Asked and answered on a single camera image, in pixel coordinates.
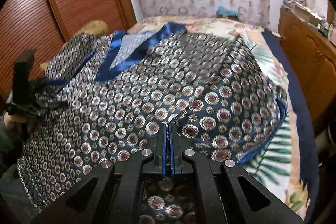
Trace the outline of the person's left hand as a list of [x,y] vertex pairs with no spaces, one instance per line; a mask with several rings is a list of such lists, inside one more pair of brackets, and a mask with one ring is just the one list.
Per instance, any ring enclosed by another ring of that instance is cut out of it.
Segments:
[[20,115],[4,112],[1,116],[1,133],[10,140],[27,140],[34,130],[36,122]]

